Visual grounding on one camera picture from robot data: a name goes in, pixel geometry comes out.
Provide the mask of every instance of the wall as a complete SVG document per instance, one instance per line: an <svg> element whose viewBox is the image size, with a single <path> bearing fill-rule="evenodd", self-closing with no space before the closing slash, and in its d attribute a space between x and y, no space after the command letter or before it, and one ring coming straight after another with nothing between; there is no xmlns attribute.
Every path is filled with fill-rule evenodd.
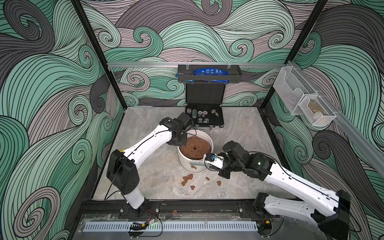
<svg viewBox="0 0 384 240"><path fill-rule="evenodd" d="M364 0L326 8L295 62L384 155L383 13L382 2ZM351 193L362 228L351 239L384 239L384 180L340 127L309 125L276 94L265 111L296 174Z"/></svg>
<svg viewBox="0 0 384 240"><path fill-rule="evenodd" d="M284 63L316 0L82 0L107 61ZM127 105L182 106L177 69L114 68ZM259 106L277 70L242 69L224 106Z"/></svg>
<svg viewBox="0 0 384 240"><path fill-rule="evenodd" d="M122 107L69 0L0 8L0 238L66 239Z"/></svg>

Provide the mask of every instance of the metal rail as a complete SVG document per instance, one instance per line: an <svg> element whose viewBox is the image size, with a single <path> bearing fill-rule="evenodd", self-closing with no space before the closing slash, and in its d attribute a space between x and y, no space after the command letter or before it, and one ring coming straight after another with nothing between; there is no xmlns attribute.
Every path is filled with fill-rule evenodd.
<svg viewBox="0 0 384 240"><path fill-rule="evenodd" d="M302 69L294 62L288 61L287 66L293 66L300 76L296 76L299 81L307 88L309 93L318 93L320 104L326 107L326 111L334 113L336 118L333 120L348 136L349 140L361 152L367 161L384 177L384 161L383 155L368 141L368 139L356 128L356 126L333 104L328 96L326 96L316 85L314 81L306 77Z"/></svg>
<svg viewBox="0 0 384 240"><path fill-rule="evenodd" d="M283 63L209 63L209 62L107 62L109 68L177 68L178 65L239 65L241 68L280 69Z"/></svg>

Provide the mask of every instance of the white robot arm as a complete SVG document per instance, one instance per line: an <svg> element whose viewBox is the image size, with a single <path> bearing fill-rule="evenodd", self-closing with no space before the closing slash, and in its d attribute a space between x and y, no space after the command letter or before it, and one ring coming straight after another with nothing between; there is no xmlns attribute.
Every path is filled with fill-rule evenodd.
<svg viewBox="0 0 384 240"><path fill-rule="evenodd" d="M164 118L137 144L122 152L115 150L111 154L107 177L133 209L139 209L145 201L138 188L137 169L162 144L185 145L186 128L190 124L190 117L184 113L177 119ZM233 141L223 146L222 153L208 154L205 164L217 170L221 177L229 179L231 172L242 171L252 178L275 184L301 199L280 199L259 193L253 204L255 209L317 225L324 233L336 239L347 238L351 200L347 192L320 187L288 171L263 153L250 155L239 143Z"/></svg>

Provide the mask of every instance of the gray marble surface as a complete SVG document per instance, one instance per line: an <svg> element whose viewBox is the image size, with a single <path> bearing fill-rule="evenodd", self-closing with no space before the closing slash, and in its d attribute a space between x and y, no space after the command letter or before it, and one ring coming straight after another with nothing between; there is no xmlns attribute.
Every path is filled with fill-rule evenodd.
<svg viewBox="0 0 384 240"><path fill-rule="evenodd" d="M184 108L131 107L128 108L119 132L112 146L122 150L128 148L151 132L165 117L177 118ZM277 154L265 129L257 108L223 108L224 127L206 132L213 140L214 153L220 153L222 146L233 140L247 151L264 152L277 159ZM111 182L106 178L108 162L93 196L103 200ZM167 144L159 147L138 169L139 188L147 199L253 199L259 192L276 197L294 198L287 191L259 179L248 177L242 172L231 173L224 179L217 172L205 170L193 173L193 179L183 187L183 176L189 174L177 159L177 147ZM113 185L108 194L116 191ZM118 193L110 199L122 199Z"/></svg>

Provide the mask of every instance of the brown cake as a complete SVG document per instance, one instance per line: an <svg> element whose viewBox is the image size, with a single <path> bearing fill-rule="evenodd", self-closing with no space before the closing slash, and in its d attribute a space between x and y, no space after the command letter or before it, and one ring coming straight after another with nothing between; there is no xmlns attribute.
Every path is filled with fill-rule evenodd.
<svg viewBox="0 0 384 240"><path fill-rule="evenodd" d="M187 145L180 147L181 153L189 159L203 159L204 154L211 152L211 145L197 136L187 138Z"/></svg>

